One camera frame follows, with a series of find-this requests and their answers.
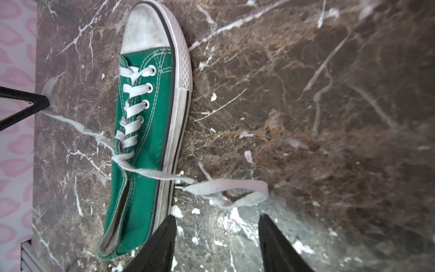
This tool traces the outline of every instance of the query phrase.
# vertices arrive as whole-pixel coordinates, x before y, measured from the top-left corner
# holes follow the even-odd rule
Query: pink patterned wall
[[[0,86],[35,92],[36,4],[0,0]],[[24,109],[0,98],[0,119]],[[34,118],[0,131],[0,272],[20,271],[20,243],[31,238]]]

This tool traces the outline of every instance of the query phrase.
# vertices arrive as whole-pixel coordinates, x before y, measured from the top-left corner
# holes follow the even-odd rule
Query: marble floor
[[[38,7],[36,92],[65,73],[53,110],[110,138],[135,3]],[[176,190],[175,271],[262,271],[261,213],[315,271],[435,271],[434,1],[163,3],[194,70],[177,172],[205,180],[201,162],[212,177],[270,189],[228,211]],[[36,115],[33,246],[49,271],[120,271],[137,253],[95,256],[110,171],[108,150]]]

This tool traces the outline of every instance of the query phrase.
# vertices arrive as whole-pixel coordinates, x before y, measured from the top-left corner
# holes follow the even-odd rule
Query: sneaker
[[[192,92],[189,51],[173,14],[156,1],[130,12],[120,52],[112,189],[97,253],[112,259],[144,244],[170,213]]]

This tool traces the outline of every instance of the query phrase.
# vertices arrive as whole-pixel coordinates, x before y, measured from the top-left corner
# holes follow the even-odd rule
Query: white shoelace
[[[131,66],[129,68],[120,67],[120,76],[129,77],[131,79],[132,85],[134,85],[135,81],[138,78],[154,76],[156,72],[157,69],[154,66],[149,66],[141,71],[139,71],[137,67],[131,67]],[[57,77],[53,77],[47,81],[42,92],[43,95],[46,95],[48,98],[50,98],[49,96],[51,95],[52,90],[58,78],[61,75]],[[137,86],[131,86],[128,84],[123,85],[123,92],[128,93],[130,95],[130,98],[134,98],[138,95],[143,95],[145,93],[150,93],[152,91],[153,91],[153,86],[149,83],[143,85],[137,85]],[[127,113],[127,119],[137,115],[141,111],[147,109],[149,106],[150,103],[147,100],[142,100],[141,102],[134,105],[130,105],[129,102],[126,101],[124,110]],[[210,199],[220,208],[253,206],[266,200],[269,196],[268,184],[260,180],[234,180],[234,179],[226,179],[226,178],[211,180],[209,178],[209,175],[205,172],[204,174],[207,176],[209,180],[199,183],[198,181],[192,178],[172,175],[162,171],[143,169],[143,168],[136,169],[135,167],[131,166],[127,161],[134,156],[134,151],[131,151],[129,153],[116,154],[114,144],[103,135],[90,131],[89,129],[85,128],[85,126],[83,126],[82,124],[76,121],[65,118],[63,116],[56,115],[54,112],[52,112],[49,109],[45,109],[42,112],[55,119],[73,125],[82,134],[93,136],[98,143],[101,143],[105,147],[110,149],[110,151],[112,152],[112,160],[116,162],[125,171],[135,172],[142,176],[157,179],[157,180],[183,181],[189,184],[189,186],[185,187],[183,191],[187,191],[194,195],[199,195],[204,198]],[[144,122],[141,116],[130,123],[128,123],[127,119],[122,118],[120,121],[120,125],[124,127],[125,133],[121,131],[117,131],[115,134],[115,138],[120,140],[121,148],[131,147],[137,143],[137,135],[131,135],[129,137],[128,135],[138,131]],[[237,188],[253,190],[254,192],[247,194],[246,196],[236,200],[235,202],[227,200],[222,196],[219,197],[209,196],[211,194],[221,193],[223,191],[228,191]]]

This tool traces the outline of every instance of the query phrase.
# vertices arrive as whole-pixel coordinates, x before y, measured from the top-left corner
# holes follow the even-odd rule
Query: white rubber sole
[[[163,4],[149,0],[144,3],[151,3],[161,13],[165,21],[169,34],[171,35],[175,51],[175,85],[174,102],[172,106],[171,124],[169,127],[168,140],[164,156],[162,171],[175,174],[180,154],[181,143],[183,141],[184,130],[186,128],[191,94],[193,89],[192,68],[187,48],[186,40],[180,25],[175,16]],[[157,206],[154,217],[153,233],[160,226],[163,220],[171,212],[172,195],[174,192],[174,180],[160,181],[159,192],[157,195]]]

